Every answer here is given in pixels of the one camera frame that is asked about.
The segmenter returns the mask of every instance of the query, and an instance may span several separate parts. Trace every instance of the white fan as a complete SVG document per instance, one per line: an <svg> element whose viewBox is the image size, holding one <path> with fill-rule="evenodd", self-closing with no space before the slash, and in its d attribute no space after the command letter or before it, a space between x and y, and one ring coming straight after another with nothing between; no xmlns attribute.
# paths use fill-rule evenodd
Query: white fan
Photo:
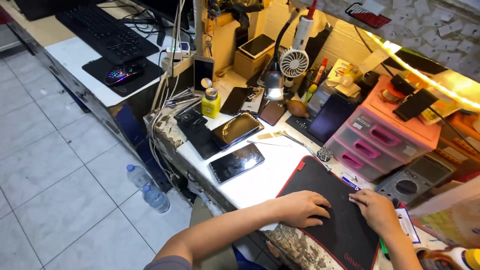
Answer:
<svg viewBox="0 0 480 270"><path fill-rule="evenodd" d="M290 47L280 57L279 64L283 75L290 78L298 77L308 68L308 55L304 50Z"/></svg>

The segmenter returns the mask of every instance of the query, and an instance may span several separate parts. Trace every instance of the rgb mouse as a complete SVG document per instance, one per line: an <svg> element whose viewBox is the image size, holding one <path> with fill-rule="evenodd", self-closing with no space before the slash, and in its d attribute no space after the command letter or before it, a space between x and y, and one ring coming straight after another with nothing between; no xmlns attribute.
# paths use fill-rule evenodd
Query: rgb mouse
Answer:
<svg viewBox="0 0 480 270"><path fill-rule="evenodd" d="M142 66L138 64L121 64L114 66L105 78L105 84L116 86L129 82L144 73Z"/></svg>

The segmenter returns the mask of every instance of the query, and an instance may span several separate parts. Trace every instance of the led strip light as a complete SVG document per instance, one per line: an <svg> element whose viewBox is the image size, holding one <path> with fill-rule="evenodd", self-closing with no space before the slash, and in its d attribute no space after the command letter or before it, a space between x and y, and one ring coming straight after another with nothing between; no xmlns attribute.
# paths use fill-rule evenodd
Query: led strip light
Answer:
<svg viewBox="0 0 480 270"><path fill-rule="evenodd" d="M422 80L424 80L425 82L427 82L428 84L430 84L431 86L437 88L438 90L440 90L442 93L446 94L447 96L457 100L457 101L460 101L462 103L465 103L465 104L468 104L469 106L472 106L476 109L479 109L480 110L480 104L476 103L476 102L473 102L473 101L470 101L466 98L462 98L460 97L459 95L457 95L457 93L455 92L452 92L450 90L448 90L447 88L445 88L444 86L441 86L440 84L438 84L436 81L433 81L432 79L430 79L429 77L423 75L422 73L420 73L418 70L412 68L411 66L409 66L407 63L403 62L403 60L401 60L398 56L395 55L395 53L397 51L399 51L402 47L397 45L397 44L394 44L394 43L391 43L390 41L386 41L385 43L382 43L376 36L374 36L372 33L368 32L368 31L365 31L365 33L368 34L369 37L371 37L378 45L380 45L387 53L388 55L390 55L391 58L393 58L397 63L399 63L400 65L402 65L405 69L409 70L410 72L414 73L416 76L420 77Z"/></svg>

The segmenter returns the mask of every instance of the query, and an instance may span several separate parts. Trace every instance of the brown phone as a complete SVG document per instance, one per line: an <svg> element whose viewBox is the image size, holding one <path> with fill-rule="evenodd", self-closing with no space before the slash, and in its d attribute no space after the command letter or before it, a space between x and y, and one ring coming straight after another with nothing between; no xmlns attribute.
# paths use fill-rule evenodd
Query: brown phone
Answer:
<svg viewBox="0 0 480 270"><path fill-rule="evenodd" d="M269 125L274 126L286 111L287 107L285 104L278 101L270 101L262 113L260 113L259 118Z"/></svg>

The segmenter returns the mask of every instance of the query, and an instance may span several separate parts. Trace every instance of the black keyboard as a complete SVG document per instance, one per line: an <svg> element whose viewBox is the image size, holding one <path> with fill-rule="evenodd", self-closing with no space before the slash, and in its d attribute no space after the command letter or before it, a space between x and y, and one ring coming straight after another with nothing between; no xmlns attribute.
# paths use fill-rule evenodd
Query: black keyboard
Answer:
<svg viewBox="0 0 480 270"><path fill-rule="evenodd" d="M95 5L81 6L55 17L112 64L160 51L156 45Z"/></svg>

